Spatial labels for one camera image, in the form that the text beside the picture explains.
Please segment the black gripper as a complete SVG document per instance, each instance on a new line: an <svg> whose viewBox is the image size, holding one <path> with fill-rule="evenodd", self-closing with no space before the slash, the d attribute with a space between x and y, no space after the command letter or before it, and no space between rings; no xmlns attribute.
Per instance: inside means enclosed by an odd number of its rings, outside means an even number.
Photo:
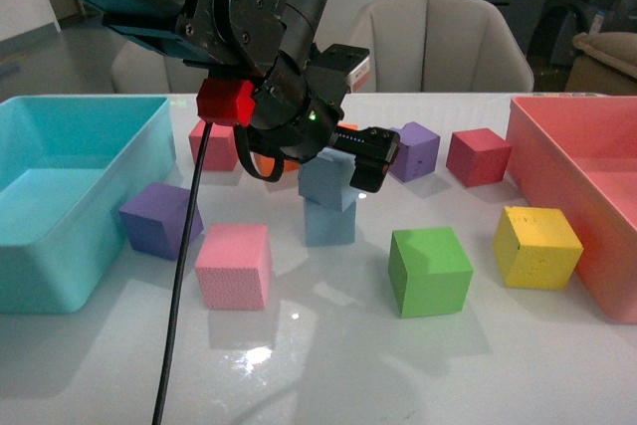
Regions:
<svg viewBox="0 0 637 425"><path fill-rule="evenodd" d="M349 180L353 188L377 193L395 161L400 136L380 126L360 132L338 127L344 95L324 97L310 86L306 68L297 72L286 55L275 61L270 75L254 85L256 105L248 126L242 126L242 163L251 165L258 153L306 163L329 146L354 156Z"/></svg>

